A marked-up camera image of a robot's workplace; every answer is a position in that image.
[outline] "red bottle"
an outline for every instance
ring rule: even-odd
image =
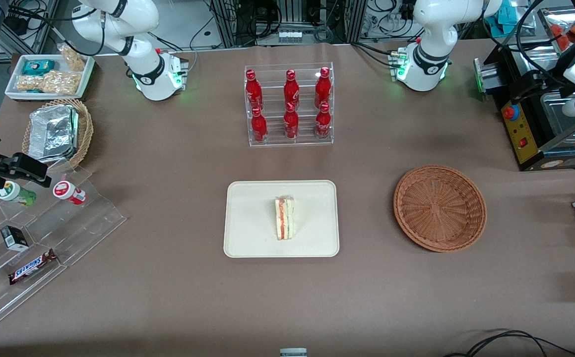
[[[246,71],[246,95],[251,106],[263,109],[263,93],[260,90],[260,83],[256,79],[253,69]]]
[[[267,142],[267,122],[260,115],[260,108],[257,106],[252,108],[252,132],[254,140],[260,143]]]
[[[285,77],[287,77],[287,81],[283,87],[285,103],[294,103],[294,106],[298,109],[299,86],[298,83],[296,83],[296,72],[293,69],[288,69]]]
[[[320,113],[316,116],[316,128],[314,134],[316,138],[322,140],[329,136],[329,126],[331,125],[331,115],[329,114],[329,103],[320,104]]]
[[[331,80],[329,80],[329,68],[322,67],[320,69],[319,81],[316,82],[316,97],[314,98],[314,106],[320,108],[322,102],[329,100],[329,93],[331,93]]]
[[[285,136],[288,139],[295,139],[298,136],[298,114],[294,103],[285,103]]]

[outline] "red emergency button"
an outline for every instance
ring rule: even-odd
[[[514,108],[508,107],[505,111],[503,111],[503,117],[506,119],[512,119],[514,116]]]

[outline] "wicker basket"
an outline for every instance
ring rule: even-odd
[[[476,185],[462,172],[440,165],[407,172],[395,189],[393,211],[410,239],[439,252],[471,246],[484,232],[487,219]]]
[[[85,158],[88,147],[91,144],[91,136],[93,136],[93,122],[87,107],[77,99],[56,99],[45,104],[43,108],[56,106],[58,104],[71,104],[78,111],[78,152],[71,159],[69,164],[71,167],[76,167]],[[31,133],[31,120],[27,124],[25,137],[22,140],[22,151],[27,154],[29,152],[29,133]]]

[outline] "brown table surface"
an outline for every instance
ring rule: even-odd
[[[303,346],[312,357],[439,357],[494,328],[575,350],[575,171],[518,172],[494,104],[476,93],[472,59],[491,49],[461,41],[428,93],[392,83],[350,46],[206,52],[189,89],[163,102],[135,90],[121,58],[97,58],[83,167],[129,219],[0,323],[0,355],[248,357]],[[315,61],[335,67],[335,144],[249,148],[244,66]],[[39,107],[3,102],[0,152],[19,150]],[[421,249],[392,216],[399,178],[429,163],[461,170],[485,197],[487,228],[465,251]],[[230,183],[310,179],[337,186],[337,256],[226,257]],[[486,356],[536,351],[495,344]]]

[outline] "red and white container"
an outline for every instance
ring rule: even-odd
[[[316,116],[316,128],[314,135],[318,140],[323,140],[329,136],[329,126],[331,125],[331,115],[329,114],[329,103],[320,104],[319,115]]]
[[[283,122],[285,124],[285,136],[288,139],[295,139],[298,136],[298,114],[294,103],[285,103]]]
[[[69,181],[59,181],[54,186],[54,196],[81,205],[87,199],[87,193]]]
[[[263,92],[253,69],[246,70],[246,95],[251,106],[263,109]]]
[[[259,107],[252,108],[252,131],[256,142],[267,142],[267,122],[261,115]]]
[[[296,110],[298,110],[299,102],[299,85],[296,82],[296,71],[288,69],[285,73],[287,81],[283,86],[283,94],[285,95],[285,103],[294,103]]]
[[[320,69],[320,77],[316,82],[316,95],[314,97],[314,106],[316,106],[316,108],[320,108],[322,102],[329,101],[329,95],[331,94],[329,74],[329,67],[322,67]]]

